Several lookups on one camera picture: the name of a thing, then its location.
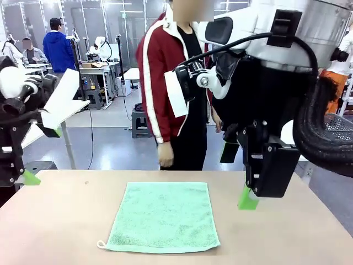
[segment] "seated person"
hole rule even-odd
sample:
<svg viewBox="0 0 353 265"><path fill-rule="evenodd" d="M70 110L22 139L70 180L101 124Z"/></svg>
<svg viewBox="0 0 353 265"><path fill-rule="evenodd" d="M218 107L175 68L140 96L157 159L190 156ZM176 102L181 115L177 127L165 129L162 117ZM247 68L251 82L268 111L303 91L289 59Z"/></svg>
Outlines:
<svg viewBox="0 0 353 265"><path fill-rule="evenodd" d="M48 63L48 59L45 57L45 54L38 48L33 47L31 39L24 38L22 40L23 49L23 60L29 64L37 63Z"/></svg>

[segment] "black stool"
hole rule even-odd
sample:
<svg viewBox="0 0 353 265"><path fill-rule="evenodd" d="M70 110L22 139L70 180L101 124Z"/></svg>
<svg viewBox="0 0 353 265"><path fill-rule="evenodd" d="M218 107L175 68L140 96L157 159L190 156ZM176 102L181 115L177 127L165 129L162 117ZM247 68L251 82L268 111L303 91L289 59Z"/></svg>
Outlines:
<svg viewBox="0 0 353 265"><path fill-rule="evenodd" d="M86 100L90 101L90 108L101 109L104 106L103 98L101 97L100 91L98 89L85 90L84 96Z"/></svg>
<svg viewBox="0 0 353 265"><path fill-rule="evenodd" d="M145 112L132 111L132 138L152 137L147 129L147 119Z"/></svg>

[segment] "beige tabletop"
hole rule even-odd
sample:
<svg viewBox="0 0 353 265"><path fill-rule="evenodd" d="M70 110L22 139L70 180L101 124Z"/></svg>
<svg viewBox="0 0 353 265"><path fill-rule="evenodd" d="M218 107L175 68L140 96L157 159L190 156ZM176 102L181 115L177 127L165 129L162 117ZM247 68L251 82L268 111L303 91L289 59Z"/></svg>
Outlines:
<svg viewBox="0 0 353 265"><path fill-rule="evenodd" d="M352 265L353 239L294 176L283 199L239 211L243 172L46 171L0 209L6 265ZM127 182L207 182L221 246L202 253L146 255L101 250Z"/></svg>

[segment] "black pants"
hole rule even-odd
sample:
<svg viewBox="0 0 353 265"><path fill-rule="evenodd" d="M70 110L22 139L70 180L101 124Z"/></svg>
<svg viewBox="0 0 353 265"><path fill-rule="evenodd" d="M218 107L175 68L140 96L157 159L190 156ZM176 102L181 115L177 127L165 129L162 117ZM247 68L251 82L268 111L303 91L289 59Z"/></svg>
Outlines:
<svg viewBox="0 0 353 265"><path fill-rule="evenodd" d="M207 151L206 134L198 137L177 137L170 141L174 152L171 167L161 167L165 171L202 171Z"/></svg>

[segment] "blue hoodie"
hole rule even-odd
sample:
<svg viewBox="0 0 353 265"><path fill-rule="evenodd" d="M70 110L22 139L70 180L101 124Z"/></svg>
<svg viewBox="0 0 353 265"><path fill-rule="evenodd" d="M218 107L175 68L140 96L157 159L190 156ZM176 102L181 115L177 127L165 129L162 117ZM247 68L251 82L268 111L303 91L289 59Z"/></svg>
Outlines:
<svg viewBox="0 0 353 265"><path fill-rule="evenodd" d="M43 40L44 54L51 63L54 73L65 73L70 68L75 70L71 43L59 31L46 34Z"/></svg>

